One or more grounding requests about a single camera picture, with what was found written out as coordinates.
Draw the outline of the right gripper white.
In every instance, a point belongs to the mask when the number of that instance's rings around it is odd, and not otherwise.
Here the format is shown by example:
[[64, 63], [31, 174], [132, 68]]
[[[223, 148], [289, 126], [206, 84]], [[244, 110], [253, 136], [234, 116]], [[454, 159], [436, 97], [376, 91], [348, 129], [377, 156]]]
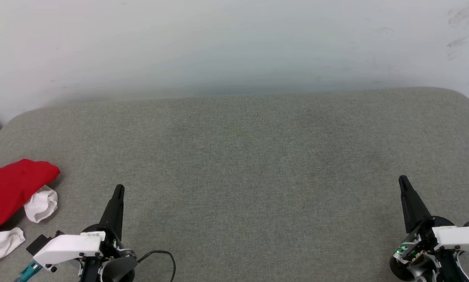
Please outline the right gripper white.
[[456, 260], [469, 253], [469, 222], [459, 227], [442, 217], [433, 217], [406, 175], [398, 179], [405, 232], [393, 255], [397, 261], [419, 261], [449, 251]]

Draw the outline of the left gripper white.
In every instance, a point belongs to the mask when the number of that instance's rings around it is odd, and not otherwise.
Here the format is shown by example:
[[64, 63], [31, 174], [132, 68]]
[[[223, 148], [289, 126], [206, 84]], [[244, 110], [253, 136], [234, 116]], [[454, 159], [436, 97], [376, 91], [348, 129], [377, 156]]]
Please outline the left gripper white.
[[54, 237], [40, 235], [33, 242], [33, 260], [49, 272], [71, 262], [81, 282], [132, 282], [138, 265], [133, 250], [121, 243], [124, 212], [123, 184], [117, 184], [99, 224], [78, 235], [57, 231]]

